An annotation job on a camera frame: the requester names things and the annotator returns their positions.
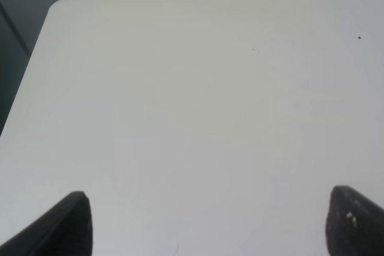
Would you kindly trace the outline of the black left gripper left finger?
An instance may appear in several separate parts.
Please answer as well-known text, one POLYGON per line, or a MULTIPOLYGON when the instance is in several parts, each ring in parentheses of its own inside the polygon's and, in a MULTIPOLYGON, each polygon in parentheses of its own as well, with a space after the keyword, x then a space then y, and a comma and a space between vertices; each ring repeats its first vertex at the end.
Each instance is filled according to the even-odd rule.
POLYGON ((1 245, 1 255, 91 255, 92 213, 83 191, 69 193, 1 245))

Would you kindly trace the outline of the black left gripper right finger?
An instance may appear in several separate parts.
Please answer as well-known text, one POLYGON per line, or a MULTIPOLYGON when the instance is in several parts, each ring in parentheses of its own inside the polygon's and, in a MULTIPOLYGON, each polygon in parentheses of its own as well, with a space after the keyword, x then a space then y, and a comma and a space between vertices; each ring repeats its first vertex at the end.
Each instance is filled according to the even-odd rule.
POLYGON ((329 255, 383 255, 383 208, 350 186, 333 187, 325 226, 329 255))

